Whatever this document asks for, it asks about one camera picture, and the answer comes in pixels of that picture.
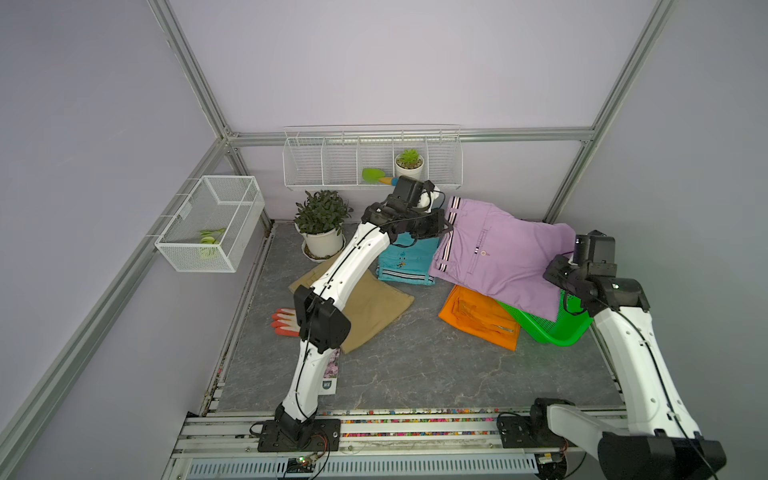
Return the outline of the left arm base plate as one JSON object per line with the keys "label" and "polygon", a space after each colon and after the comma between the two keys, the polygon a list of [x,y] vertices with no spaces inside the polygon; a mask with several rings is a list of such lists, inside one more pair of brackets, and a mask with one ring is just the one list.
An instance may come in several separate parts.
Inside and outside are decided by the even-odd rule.
{"label": "left arm base plate", "polygon": [[315,419],[296,425],[266,420],[261,427],[257,435],[260,453],[335,452],[341,440],[338,419]]}

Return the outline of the green plastic basket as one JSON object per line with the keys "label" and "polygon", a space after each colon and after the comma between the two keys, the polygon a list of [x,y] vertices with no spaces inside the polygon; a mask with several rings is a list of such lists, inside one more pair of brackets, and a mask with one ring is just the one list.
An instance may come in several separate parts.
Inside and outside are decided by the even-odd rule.
{"label": "green plastic basket", "polygon": [[562,291],[556,321],[537,317],[528,312],[498,302],[498,304],[525,330],[535,341],[559,347],[574,345],[587,331],[593,318],[582,306],[581,301]]}

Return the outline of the purple pants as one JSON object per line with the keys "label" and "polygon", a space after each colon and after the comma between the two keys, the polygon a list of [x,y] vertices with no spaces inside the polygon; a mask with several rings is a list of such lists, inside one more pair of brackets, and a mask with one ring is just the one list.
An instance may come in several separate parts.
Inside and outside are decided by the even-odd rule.
{"label": "purple pants", "polygon": [[461,197],[449,200],[445,219],[452,230],[432,258],[431,276],[557,320],[560,289],[544,273],[555,256],[573,252],[572,227],[521,220],[491,203]]}

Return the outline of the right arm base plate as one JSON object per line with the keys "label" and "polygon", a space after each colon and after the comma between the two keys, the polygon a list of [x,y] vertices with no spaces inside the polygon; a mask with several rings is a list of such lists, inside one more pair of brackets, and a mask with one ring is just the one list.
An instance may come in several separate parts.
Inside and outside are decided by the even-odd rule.
{"label": "right arm base plate", "polygon": [[505,449],[549,448],[565,452],[571,446],[565,437],[552,432],[543,420],[532,420],[527,415],[499,413],[496,427]]}

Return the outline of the orange pants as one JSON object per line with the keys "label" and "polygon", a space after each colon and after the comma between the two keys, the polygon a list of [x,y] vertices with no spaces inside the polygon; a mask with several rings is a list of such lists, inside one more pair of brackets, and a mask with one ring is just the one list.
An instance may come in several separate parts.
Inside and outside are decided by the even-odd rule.
{"label": "orange pants", "polygon": [[438,317],[454,328],[504,349],[515,351],[520,325],[495,300],[454,286]]}

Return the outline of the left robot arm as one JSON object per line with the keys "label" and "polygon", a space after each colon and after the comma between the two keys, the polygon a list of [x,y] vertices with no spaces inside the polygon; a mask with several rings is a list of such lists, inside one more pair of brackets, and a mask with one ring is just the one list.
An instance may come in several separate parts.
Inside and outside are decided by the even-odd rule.
{"label": "left robot arm", "polygon": [[443,208],[394,208],[370,205],[352,240],[311,286],[294,291],[299,326],[299,357],[287,394],[275,410],[279,431],[298,445],[312,437],[320,384],[330,355],[352,329],[344,308],[363,274],[399,235],[419,241],[450,230]]}

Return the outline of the khaki pants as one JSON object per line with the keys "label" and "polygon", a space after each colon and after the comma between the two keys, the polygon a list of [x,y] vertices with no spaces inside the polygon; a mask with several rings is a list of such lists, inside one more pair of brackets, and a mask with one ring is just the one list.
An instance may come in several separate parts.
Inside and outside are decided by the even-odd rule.
{"label": "khaki pants", "polygon": [[412,295],[378,280],[366,271],[343,309],[351,323],[351,330],[341,345],[342,352],[349,354],[370,341],[400,318],[414,300]]}

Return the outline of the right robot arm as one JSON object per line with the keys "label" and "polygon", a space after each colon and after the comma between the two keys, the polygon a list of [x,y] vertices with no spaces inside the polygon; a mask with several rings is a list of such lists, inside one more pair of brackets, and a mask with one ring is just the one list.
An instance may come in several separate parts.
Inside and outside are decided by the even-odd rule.
{"label": "right robot arm", "polygon": [[624,431],[567,403],[550,403],[544,417],[553,434],[595,458],[607,479],[714,479],[726,464],[720,442],[704,438],[666,367],[649,302],[616,267],[557,255],[544,278],[581,301],[600,332],[621,386]]}

